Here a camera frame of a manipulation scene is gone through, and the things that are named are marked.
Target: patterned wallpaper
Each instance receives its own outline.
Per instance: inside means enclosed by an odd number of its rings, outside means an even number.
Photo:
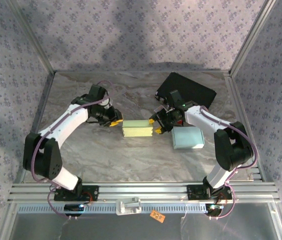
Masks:
[[[282,200],[282,0],[235,76],[262,165]]]
[[[230,69],[264,0],[17,0],[55,70]]]
[[[0,1],[0,222],[48,74]]]

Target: white bracket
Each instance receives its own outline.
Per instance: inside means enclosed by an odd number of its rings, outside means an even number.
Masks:
[[[116,215],[140,214],[142,212],[141,200],[139,197],[122,198],[115,202]]]

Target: orange tag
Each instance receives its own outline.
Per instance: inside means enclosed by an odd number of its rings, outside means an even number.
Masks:
[[[163,223],[163,221],[166,218],[166,216],[164,216],[163,214],[157,212],[156,210],[152,210],[152,212],[150,214],[150,217],[154,218],[155,220],[159,221],[160,223]]]

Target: black tablet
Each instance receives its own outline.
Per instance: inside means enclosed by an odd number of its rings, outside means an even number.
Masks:
[[[167,95],[178,90],[185,102],[193,101],[198,105],[210,107],[217,93],[185,76],[171,72],[155,93],[155,98],[167,104]]]

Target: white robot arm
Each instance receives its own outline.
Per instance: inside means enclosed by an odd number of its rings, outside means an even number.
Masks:
[[[177,90],[170,93],[167,102],[171,107],[169,111],[163,108],[149,118],[150,122],[158,121],[160,124],[156,130],[157,133],[170,132],[174,126],[180,126],[182,121],[182,126],[186,122],[200,128],[205,135],[214,138],[217,164],[203,179],[204,193],[195,194],[209,199],[224,188],[226,180],[236,168],[253,156],[249,142],[233,131],[235,128],[246,135],[245,127],[238,121],[231,123],[221,120],[210,114],[205,107],[198,106],[194,102],[184,102]]]
[[[40,175],[74,194],[81,194],[82,180],[63,166],[60,148],[71,133],[90,117],[100,126],[112,127],[123,120],[110,99],[104,99],[107,90],[92,85],[88,94],[75,98],[68,109],[54,123],[27,135],[24,145],[23,168],[32,175]]]

